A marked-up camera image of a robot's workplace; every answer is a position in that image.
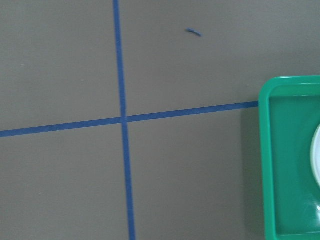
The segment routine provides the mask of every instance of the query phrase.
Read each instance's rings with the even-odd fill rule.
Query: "green tray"
[[[320,187],[310,150],[320,124],[320,76],[277,77],[259,97],[267,240],[320,240]]]

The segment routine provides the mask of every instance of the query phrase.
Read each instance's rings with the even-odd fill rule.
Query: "horizontal blue line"
[[[230,110],[237,110],[237,109],[248,109],[248,108],[255,108],[255,107],[258,107],[258,102],[250,101],[250,102],[233,103],[233,104],[218,105],[218,106],[207,106],[207,107],[191,108],[191,109],[184,109],[184,110],[164,111],[164,112],[148,113],[148,114],[141,114],[141,115],[133,115],[133,116],[128,116],[127,121],[138,122],[138,121],[146,121],[146,120],[152,120],[152,119],[165,119],[165,118],[181,117],[181,116],[196,115],[196,114],[207,114],[207,113],[214,113],[214,112],[230,111]],[[81,128],[96,127],[96,126],[111,125],[111,124],[120,124],[122,123],[122,120],[123,119],[121,117],[114,117],[114,118],[105,118],[105,119],[90,120],[90,121],[62,123],[62,124],[48,125],[48,126],[36,126],[36,127],[20,128],[20,129],[13,129],[13,130],[4,130],[4,131],[0,131],[0,138],[69,130],[69,129],[81,129]]]
[[[145,120],[152,120],[152,119],[165,119],[165,118],[181,117],[181,116],[187,116],[187,115],[207,114],[207,113],[215,113],[215,112],[230,111],[230,110],[237,110],[237,109],[248,109],[248,108],[255,108],[255,107],[258,107],[257,101],[233,103],[233,104],[218,105],[218,106],[207,106],[207,107],[199,107],[199,108],[191,108],[191,109],[175,110],[175,111],[164,111],[164,112],[128,116],[128,122],[138,122],[138,121],[145,121]]]
[[[114,118],[106,118],[106,119],[98,119],[98,120],[90,120],[90,121],[62,123],[62,124],[48,125],[48,126],[28,127],[28,128],[0,131],[0,138],[69,130],[69,129],[81,129],[81,128],[96,127],[96,126],[103,126],[103,125],[110,125],[110,124],[120,124],[120,123],[121,123],[121,117],[114,117]]]

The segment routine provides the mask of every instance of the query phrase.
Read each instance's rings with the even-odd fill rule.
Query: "blue grid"
[[[208,107],[200,107],[200,108],[190,108],[190,109],[183,109],[183,110],[164,111],[164,112],[127,116],[126,85],[125,85],[125,74],[124,74],[124,64],[123,64],[123,54],[122,54],[120,10],[119,10],[118,0],[113,0],[113,15],[114,15],[114,31],[115,31],[121,117],[70,122],[70,123],[62,123],[62,124],[47,125],[47,126],[28,127],[28,128],[20,128],[20,129],[13,129],[13,130],[3,130],[3,131],[0,131],[0,138],[70,130],[70,129],[89,128],[89,127],[104,126],[104,125],[121,124],[129,240],[136,240],[128,123],[154,120],[154,119],[181,117],[181,116],[188,116],[188,115],[215,113],[215,112],[222,112],[222,111],[231,111],[231,110],[238,110],[238,109],[255,108],[255,107],[258,107],[258,102],[250,101],[250,102],[242,102],[242,103],[224,104],[224,105],[216,105],[216,106],[208,106]]]

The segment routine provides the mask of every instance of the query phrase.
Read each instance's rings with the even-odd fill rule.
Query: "gray floor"
[[[0,131],[121,116],[111,0],[0,9]],[[319,10],[120,0],[127,114],[256,101],[272,77],[319,75]],[[128,129],[137,240],[264,239],[258,108]],[[0,138],[1,239],[129,239],[123,155],[120,124]]]

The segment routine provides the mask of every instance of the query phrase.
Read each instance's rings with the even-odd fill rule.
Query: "white round object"
[[[316,182],[320,186],[320,125],[315,130],[311,143],[311,167]]]

